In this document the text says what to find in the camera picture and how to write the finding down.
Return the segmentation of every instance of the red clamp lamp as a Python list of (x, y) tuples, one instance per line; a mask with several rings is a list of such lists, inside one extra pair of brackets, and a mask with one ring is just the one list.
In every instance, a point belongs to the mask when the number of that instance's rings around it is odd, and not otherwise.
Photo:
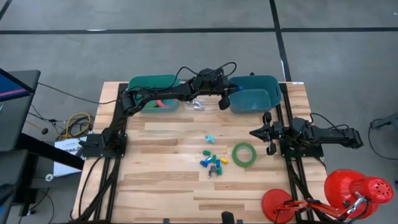
[(392, 186), (385, 180), (348, 169), (332, 172), (324, 188), (330, 205), (312, 198), (293, 201), (287, 192), (272, 189), (262, 198), (262, 211), (274, 223), (287, 223), (295, 212), (312, 209), (335, 217), (333, 223), (344, 223), (349, 218), (351, 224), (372, 215), (380, 204), (390, 201), (394, 195)]

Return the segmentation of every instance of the teal bin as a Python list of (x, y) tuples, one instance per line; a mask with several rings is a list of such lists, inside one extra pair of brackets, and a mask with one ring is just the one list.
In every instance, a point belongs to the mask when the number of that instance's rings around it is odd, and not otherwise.
[(229, 96), (233, 113), (269, 111), (282, 99), (278, 80), (270, 75), (233, 77), (229, 80), (242, 87), (242, 90)]
[[(135, 86), (145, 86), (149, 88), (166, 88), (169, 87), (175, 80), (175, 75), (146, 75), (134, 77), (129, 82), (129, 89)], [(177, 79), (173, 86), (178, 86), (180, 80)], [(143, 113), (163, 113), (175, 111), (179, 106), (178, 100), (162, 100), (161, 103), (166, 107), (160, 107), (158, 103), (154, 101), (148, 102), (144, 109), (141, 110)]]

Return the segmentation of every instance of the wooden table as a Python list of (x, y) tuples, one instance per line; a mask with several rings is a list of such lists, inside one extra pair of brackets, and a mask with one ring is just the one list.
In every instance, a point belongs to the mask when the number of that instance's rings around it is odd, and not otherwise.
[[(116, 98), (119, 82), (104, 83), (100, 101)], [(303, 84), (287, 83), (293, 116), (309, 119), (310, 107)], [(261, 198), (270, 189), (290, 193), (284, 158), (280, 153), (266, 155), (267, 144), (249, 135), (262, 126), (262, 113), (233, 114), (221, 111), (219, 96), (201, 96), (205, 110), (195, 111), (181, 103), (177, 111), (164, 114), (138, 113), (129, 118), (128, 145), (121, 160), (112, 223), (220, 223), (221, 212), (234, 213), (244, 223), (269, 222), (261, 211)], [(285, 125), (287, 117), (282, 99)], [(100, 133), (113, 116), (114, 104), (99, 105), (94, 132)], [(276, 110), (271, 110), (277, 121)], [(205, 142), (212, 134), (216, 144)], [(252, 144), (257, 159), (251, 167), (237, 166), (231, 157), (240, 142)], [(199, 165), (205, 158), (203, 150), (229, 160), (223, 175), (209, 178), (208, 168)], [(242, 160), (247, 154), (240, 155)], [(93, 169), (83, 196), (82, 210), (98, 192), (101, 159)], [(81, 188), (95, 159), (85, 162), (76, 196), (73, 217), (77, 217)], [(308, 188), (315, 199), (326, 202), (323, 183), (325, 168), (314, 158), (303, 158)], [(104, 218), (108, 196), (101, 209)]]

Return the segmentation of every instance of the tape roll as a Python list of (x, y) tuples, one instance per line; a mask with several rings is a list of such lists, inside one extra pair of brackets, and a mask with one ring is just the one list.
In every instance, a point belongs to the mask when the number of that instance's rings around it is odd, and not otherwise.
[[(243, 162), (243, 161), (238, 159), (238, 150), (240, 150), (242, 148), (249, 149), (250, 152), (251, 152), (251, 158), (247, 162)], [(232, 159), (234, 160), (235, 164), (240, 166), (240, 167), (248, 167), (248, 166), (250, 166), (251, 164), (254, 163), (254, 161), (256, 161), (256, 158), (257, 158), (256, 150), (249, 143), (241, 142), (241, 143), (237, 144), (234, 147), (234, 149), (232, 150)]]

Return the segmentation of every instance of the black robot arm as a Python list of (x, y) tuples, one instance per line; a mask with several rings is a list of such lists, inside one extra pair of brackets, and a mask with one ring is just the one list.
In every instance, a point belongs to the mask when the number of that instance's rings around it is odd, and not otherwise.
[(168, 88), (149, 88), (135, 86), (118, 94), (113, 120), (101, 134), (91, 134), (84, 146), (85, 157), (123, 156), (127, 135), (124, 128), (127, 118), (140, 112), (145, 104), (152, 100), (177, 99), (191, 101), (200, 95), (220, 95), (218, 102), (221, 110), (229, 107), (228, 96), (239, 91), (239, 86), (229, 82), (224, 70), (206, 68), (185, 83)]
[(280, 121), (270, 125), (270, 121), (271, 114), (266, 112), (263, 116), (264, 126), (250, 132), (264, 142), (269, 142), (268, 155), (276, 152), (273, 139), (280, 139), (281, 150), (294, 157), (322, 156), (316, 152), (322, 150), (321, 144), (341, 144), (353, 149), (363, 146), (358, 131), (353, 128), (319, 128), (302, 118), (294, 118), (289, 127), (283, 127)]

